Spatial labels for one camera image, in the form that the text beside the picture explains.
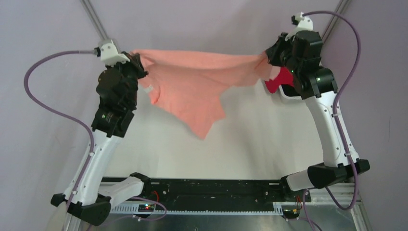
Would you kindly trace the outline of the right aluminium frame post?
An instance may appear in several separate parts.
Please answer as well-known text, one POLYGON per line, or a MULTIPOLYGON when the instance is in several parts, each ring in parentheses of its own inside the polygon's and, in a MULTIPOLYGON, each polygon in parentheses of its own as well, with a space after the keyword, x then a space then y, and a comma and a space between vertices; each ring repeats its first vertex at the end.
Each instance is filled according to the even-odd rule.
MULTIPOLYGON (((340 1, 338 1, 338 4, 337 4, 334 12, 338 13, 338 14, 344 14, 351 2, 352 2, 351 0, 340 0, 340 1)), ((324 29, 323 34, 322 34, 323 42, 328 41, 328 39, 330 38, 332 32, 336 28, 338 20, 339 20, 339 18, 337 16, 335 16, 335 15, 331 16, 331 18, 329 20, 329 23, 327 24, 327 26, 324 29)))

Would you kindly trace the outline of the controller board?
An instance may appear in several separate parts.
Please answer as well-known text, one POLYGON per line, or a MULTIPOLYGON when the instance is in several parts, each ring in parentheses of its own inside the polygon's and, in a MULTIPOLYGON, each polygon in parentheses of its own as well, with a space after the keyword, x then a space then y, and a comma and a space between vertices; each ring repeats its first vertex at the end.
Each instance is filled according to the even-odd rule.
POLYGON ((284 209, 282 211, 282 217, 285 220, 299 219, 300 213, 301 209, 284 209))
POLYGON ((154 212, 155 204, 139 204, 137 211, 138 212, 154 212))

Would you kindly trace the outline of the aluminium frame post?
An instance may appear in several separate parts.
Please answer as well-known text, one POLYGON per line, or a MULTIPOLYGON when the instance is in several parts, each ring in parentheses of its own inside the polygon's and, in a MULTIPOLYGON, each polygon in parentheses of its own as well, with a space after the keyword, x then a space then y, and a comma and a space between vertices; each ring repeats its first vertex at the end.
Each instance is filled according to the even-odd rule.
POLYGON ((88 18, 90 19, 94 29, 96 30, 100 40, 106 40, 109 38, 93 4, 90 0, 80 0, 83 9, 85 10, 88 18))
MULTIPOLYGON (((338 4, 337 4, 334 12, 338 13, 338 14, 344 14, 351 2, 352 2, 351 0, 340 0, 340 1, 338 1, 338 4)), ((323 42, 328 41, 328 39, 330 38, 332 32, 336 28, 338 20, 339 20, 339 18, 337 16, 335 16, 335 15, 331 16, 331 18, 329 20, 329 23, 327 24, 327 26, 324 29, 323 34, 322 34, 323 42)))

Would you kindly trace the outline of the left controller board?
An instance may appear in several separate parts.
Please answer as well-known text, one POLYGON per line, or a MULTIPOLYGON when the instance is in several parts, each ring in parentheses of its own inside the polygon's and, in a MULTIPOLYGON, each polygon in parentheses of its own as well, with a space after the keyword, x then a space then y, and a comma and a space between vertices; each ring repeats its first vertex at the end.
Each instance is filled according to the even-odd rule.
POLYGON ((154 212, 155 204, 139 204, 137 211, 138 212, 154 212))

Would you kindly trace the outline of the white plastic basket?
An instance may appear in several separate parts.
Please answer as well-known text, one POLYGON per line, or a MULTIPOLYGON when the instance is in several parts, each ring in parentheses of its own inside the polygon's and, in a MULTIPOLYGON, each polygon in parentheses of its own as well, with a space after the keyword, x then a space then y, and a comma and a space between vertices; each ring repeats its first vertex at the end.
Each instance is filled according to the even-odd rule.
POLYGON ((300 96, 289 96, 288 94, 286 94, 284 91, 285 89, 292 89, 292 87, 283 87, 283 85, 279 86, 278 93, 283 103, 294 103, 302 101, 302 98, 300 96))

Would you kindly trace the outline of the black t-shirt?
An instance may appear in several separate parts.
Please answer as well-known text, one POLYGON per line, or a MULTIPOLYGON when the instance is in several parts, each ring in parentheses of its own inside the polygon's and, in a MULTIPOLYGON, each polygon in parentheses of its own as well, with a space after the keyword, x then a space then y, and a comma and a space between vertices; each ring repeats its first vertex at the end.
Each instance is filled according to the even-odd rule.
POLYGON ((288 97, 300 97, 300 94, 295 90, 291 85, 283 84, 282 86, 283 93, 288 97))

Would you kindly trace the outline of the salmon pink t-shirt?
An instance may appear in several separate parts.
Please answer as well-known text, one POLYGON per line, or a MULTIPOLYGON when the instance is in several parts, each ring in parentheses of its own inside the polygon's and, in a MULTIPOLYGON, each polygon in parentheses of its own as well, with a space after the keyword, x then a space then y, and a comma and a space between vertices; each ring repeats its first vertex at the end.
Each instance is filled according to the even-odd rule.
POLYGON ((275 79, 280 67, 263 52, 232 55, 199 51, 134 50, 148 75, 139 84, 151 104, 171 113, 200 139, 226 117, 220 97, 230 87, 275 79))

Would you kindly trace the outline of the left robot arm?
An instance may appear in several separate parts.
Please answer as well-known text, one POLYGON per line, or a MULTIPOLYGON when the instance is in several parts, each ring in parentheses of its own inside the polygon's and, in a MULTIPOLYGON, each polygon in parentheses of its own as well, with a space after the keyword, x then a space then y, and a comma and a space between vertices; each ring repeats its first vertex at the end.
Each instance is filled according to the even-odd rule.
POLYGON ((69 187, 53 195, 51 204, 65 202, 67 212, 92 226, 100 226, 112 208, 132 197, 147 200, 149 184, 135 176, 108 187, 100 187, 117 146, 124 138, 137 105, 138 80, 147 76, 140 54, 122 53, 123 61, 107 66, 98 77, 96 92, 100 103, 91 124, 91 141, 75 179, 69 187))

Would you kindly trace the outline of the left aluminium frame post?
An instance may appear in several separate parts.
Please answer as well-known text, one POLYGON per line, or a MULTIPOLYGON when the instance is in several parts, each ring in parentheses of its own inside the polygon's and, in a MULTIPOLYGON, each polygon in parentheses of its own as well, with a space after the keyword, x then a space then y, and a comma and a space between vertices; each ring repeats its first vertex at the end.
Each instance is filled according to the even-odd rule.
POLYGON ((88 18, 90 19, 94 29, 96 30, 100 40, 106 40, 109 38, 93 4, 90 0, 80 0, 83 9, 85 10, 88 18))

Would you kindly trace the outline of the right controller board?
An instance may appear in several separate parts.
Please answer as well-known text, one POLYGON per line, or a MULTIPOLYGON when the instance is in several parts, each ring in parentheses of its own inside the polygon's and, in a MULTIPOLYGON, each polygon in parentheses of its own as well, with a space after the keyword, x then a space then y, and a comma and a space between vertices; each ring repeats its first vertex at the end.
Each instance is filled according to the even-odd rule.
POLYGON ((282 211, 282 217, 285 220, 299 219, 300 213, 301 209, 284 209, 282 211))

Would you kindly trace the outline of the red t-shirt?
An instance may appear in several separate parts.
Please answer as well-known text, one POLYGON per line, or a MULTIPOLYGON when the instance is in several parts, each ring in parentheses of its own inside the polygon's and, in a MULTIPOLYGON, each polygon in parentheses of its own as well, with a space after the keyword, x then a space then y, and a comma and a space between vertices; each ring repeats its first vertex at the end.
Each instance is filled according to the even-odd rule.
POLYGON ((281 67, 278 75, 274 79, 264 81, 264 84, 269 93, 274 94, 278 91, 279 86, 293 87, 293 76, 287 68, 281 67))

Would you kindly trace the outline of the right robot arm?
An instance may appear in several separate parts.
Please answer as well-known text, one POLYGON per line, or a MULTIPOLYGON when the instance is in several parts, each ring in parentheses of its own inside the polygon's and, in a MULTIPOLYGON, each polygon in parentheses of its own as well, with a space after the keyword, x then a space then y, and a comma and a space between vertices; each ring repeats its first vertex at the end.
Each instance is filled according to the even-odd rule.
POLYGON ((323 162, 281 178, 282 199, 291 201, 299 190, 322 189, 367 172, 370 164, 361 159, 346 133, 333 72, 320 64, 323 41, 318 32, 299 31, 287 38, 281 33, 266 50, 269 64, 285 67, 293 76, 293 88, 305 101, 314 119, 323 150, 323 162))

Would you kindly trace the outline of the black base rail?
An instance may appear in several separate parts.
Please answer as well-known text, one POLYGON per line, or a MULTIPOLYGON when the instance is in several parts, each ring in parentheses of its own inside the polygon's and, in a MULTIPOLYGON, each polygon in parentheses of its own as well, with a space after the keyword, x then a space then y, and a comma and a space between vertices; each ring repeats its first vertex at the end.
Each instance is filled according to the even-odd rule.
POLYGON ((303 191, 290 191, 279 180, 197 180, 151 178, 142 198, 158 201, 169 212, 276 212, 279 203, 297 205, 303 191))

